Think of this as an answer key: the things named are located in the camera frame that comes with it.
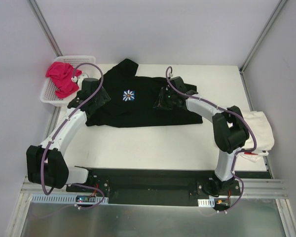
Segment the black t shirt daisy logo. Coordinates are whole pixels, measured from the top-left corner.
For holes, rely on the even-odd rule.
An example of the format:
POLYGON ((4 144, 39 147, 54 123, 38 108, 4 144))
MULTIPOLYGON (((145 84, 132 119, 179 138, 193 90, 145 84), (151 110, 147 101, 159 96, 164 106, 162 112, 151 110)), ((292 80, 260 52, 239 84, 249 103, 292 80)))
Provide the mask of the black t shirt daisy logo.
POLYGON ((111 98, 90 118, 87 126, 117 128, 202 124, 200 115, 184 109, 163 110, 154 105, 163 87, 163 77, 137 76, 138 64, 124 59, 104 74, 103 87, 111 98))

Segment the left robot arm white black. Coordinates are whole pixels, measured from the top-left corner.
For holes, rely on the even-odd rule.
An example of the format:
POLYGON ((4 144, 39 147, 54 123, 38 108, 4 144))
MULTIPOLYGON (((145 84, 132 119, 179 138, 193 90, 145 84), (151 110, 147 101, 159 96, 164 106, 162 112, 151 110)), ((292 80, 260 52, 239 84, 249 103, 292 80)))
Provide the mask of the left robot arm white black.
POLYGON ((103 105, 110 101, 101 79, 86 78, 81 90, 68 104, 64 118, 52 133, 38 146, 26 151, 27 175, 32 183, 40 184, 47 194, 47 187, 61 189, 75 184, 83 191, 94 188, 94 179, 83 167, 69 167, 65 161, 66 150, 78 130, 103 105))

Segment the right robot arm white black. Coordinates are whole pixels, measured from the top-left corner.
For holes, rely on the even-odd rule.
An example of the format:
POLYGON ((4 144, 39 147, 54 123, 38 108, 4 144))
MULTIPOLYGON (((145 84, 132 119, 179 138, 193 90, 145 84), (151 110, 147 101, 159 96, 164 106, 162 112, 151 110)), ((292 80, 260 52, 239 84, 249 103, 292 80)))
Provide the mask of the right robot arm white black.
POLYGON ((237 106, 220 109, 213 102, 197 97, 197 92, 188 90, 181 77, 167 76, 166 79, 168 85, 162 87, 154 106, 168 111, 186 110, 212 123, 219 158, 212 179, 202 185, 202 191, 213 197, 225 194, 235 179, 237 152, 249 139, 241 110, 237 106))

